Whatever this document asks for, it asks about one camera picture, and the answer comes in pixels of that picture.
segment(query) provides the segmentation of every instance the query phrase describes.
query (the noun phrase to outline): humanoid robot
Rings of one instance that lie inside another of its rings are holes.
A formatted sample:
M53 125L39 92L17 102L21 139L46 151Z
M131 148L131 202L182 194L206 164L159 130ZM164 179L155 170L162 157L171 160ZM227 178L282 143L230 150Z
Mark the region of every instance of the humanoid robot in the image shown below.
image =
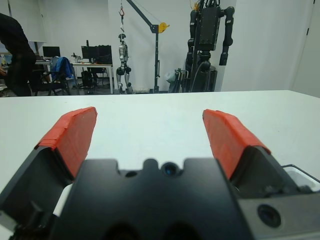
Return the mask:
M128 61L128 46L125 42L125 34L120 34L119 39L121 45L119 46L119 55L121 66L116 70L116 81L118 84L118 91L120 94L132 94L133 88L131 82L129 82L131 68L127 65ZM123 84L121 83L121 77L124 75L126 89L123 91Z

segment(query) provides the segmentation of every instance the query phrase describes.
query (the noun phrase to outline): hanging robot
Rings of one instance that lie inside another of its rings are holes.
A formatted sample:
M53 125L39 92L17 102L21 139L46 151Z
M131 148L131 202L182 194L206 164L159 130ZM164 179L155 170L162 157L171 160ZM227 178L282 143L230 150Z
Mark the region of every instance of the hanging robot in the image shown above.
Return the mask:
M122 6L121 3L121 9L119 12L120 16L121 16L121 30L124 32L124 8ZM128 46L125 42L125 37L126 35L124 33L121 33L119 35L119 39L120 39L120 46L119 46L119 55L120 55L120 61L121 61L121 66L117 68L116 70L116 81L118 84L118 91L120 94L132 94L133 93L133 88L132 88L132 84L131 82L129 82L129 78L130 78L130 72L131 72L131 68L127 65L127 61L128 61ZM124 75L124 81L125 81L125 85L126 85L126 89L125 91L123 90L123 84L121 83L121 77Z

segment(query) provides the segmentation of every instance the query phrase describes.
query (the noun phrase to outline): white wall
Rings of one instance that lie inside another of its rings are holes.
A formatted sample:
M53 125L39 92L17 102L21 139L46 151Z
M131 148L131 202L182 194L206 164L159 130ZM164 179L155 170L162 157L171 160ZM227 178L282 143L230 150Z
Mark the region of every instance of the white wall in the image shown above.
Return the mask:
M320 1L315 1L309 34L292 90L320 98Z
M312 7L313 0L238 0L222 91L290 89Z
M20 23L27 39L32 42L45 42L38 0L10 0L10 6L12 17Z
M81 46L109 45L108 0L38 0L47 43L60 47L61 56L82 56Z
M0 13L9 16L8 0L0 0Z

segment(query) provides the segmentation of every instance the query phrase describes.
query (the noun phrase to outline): person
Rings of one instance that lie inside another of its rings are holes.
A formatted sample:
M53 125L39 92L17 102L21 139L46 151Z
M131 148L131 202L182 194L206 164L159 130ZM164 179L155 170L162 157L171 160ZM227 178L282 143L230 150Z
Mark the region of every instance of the person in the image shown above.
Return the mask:
M30 48L18 21L2 13L0 13L0 42L12 54L8 72L0 67L0 75L5 76L5 85L18 97L31 96L28 80L36 63L36 55Z

